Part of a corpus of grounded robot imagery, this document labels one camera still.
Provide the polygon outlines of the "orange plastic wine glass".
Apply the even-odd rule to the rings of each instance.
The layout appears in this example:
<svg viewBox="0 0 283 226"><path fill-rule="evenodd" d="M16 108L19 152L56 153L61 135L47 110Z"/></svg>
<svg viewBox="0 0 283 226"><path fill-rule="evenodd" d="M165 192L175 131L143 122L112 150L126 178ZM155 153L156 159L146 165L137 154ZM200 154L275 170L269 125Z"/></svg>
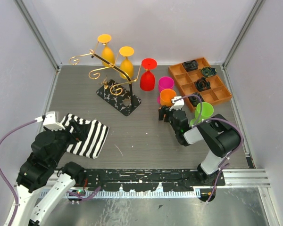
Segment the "orange plastic wine glass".
<svg viewBox="0 0 283 226"><path fill-rule="evenodd" d="M172 106L172 99L177 96L176 92L172 89L164 89L159 95L159 102L163 106Z"/></svg>

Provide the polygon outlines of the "red plastic wine glass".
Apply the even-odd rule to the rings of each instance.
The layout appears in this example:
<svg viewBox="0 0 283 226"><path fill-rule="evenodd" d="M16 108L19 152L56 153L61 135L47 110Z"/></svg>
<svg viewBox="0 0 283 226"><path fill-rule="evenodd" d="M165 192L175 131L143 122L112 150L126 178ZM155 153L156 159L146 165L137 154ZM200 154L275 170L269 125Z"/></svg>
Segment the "red plastic wine glass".
<svg viewBox="0 0 283 226"><path fill-rule="evenodd" d="M155 76L151 70L157 67L157 62L153 58L146 58L141 63L145 73L140 79L140 88L143 91L152 91L155 88Z"/></svg>

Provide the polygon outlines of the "gold wine glass rack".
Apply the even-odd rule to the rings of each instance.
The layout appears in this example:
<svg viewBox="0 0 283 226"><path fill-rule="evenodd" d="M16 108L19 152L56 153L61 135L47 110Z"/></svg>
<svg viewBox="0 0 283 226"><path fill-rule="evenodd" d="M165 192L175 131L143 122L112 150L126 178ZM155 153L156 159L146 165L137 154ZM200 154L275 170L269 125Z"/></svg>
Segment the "gold wine glass rack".
<svg viewBox="0 0 283 226"><path fill-rule="evenodd" d="M101 72L106 69L113 69L126 78L126 81L122 83L104 79L101 83L102 87L97 91L97 95L122 115L129 116L142 103L141 99L133 94L133 83L138 81L138 77L130 78L125 70L116 65L116 62L110 62L104 59L96 53L95 49L90 49L86 54L71 57L69 63L71 65L77 65L80 62L80 58L85 56L97 58L102 63L107 64L105 67L91 70L88 74L90 79L98 79L101 76Z"/></svg>

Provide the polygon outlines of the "yellow plastic wine glass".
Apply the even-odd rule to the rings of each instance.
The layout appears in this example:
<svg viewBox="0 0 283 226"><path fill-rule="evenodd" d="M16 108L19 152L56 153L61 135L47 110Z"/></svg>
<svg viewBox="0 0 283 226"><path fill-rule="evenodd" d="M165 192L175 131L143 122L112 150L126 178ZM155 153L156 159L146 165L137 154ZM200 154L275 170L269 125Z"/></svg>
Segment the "yellow plastic wine glass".
<svg viewBox="0 0 283 226"><path fill-rule="evenodd" d="M115 63L115 55L113 50L108 46L112 37L109 34L101 34L98 36L98 42L101 43L104 48L101 53L101 57L110 63Z"/></svg>

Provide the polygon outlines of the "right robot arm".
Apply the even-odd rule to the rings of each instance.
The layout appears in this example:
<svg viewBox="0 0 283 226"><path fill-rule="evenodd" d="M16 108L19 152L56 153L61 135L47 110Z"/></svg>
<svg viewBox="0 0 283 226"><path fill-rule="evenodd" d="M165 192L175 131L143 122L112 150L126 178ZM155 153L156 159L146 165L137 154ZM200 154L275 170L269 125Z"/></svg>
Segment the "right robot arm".
<svg viewBox="0 0 283 226"><path fill-rule="evenodd" d="M243 143L241 132L220 114L190 126L185 111L164 105L158 110L158 119L172 126L180 145L205 141L209 151L196 173L197 180L204 186L214 180L225 160Z"/></svg>

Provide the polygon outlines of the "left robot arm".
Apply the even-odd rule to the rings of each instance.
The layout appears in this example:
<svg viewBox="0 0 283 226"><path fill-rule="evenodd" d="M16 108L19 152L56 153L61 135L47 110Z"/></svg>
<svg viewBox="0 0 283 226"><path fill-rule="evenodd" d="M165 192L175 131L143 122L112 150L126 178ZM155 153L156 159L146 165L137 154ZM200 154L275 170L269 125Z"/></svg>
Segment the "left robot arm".
<svg viewBox="0 0 283 226"><path fill-rule="evenodd" d="M7 226L42 225L66 192L84 183L84 168L71 161L62 168L58 180L47 195L40 203L36 203L67 148L86 139L87 127L74 120L68 126L59 124L58 130L45 128L35 137L31 144L32 152L20 167L17 187L12 190L15 202L5 222Z"/></svg>

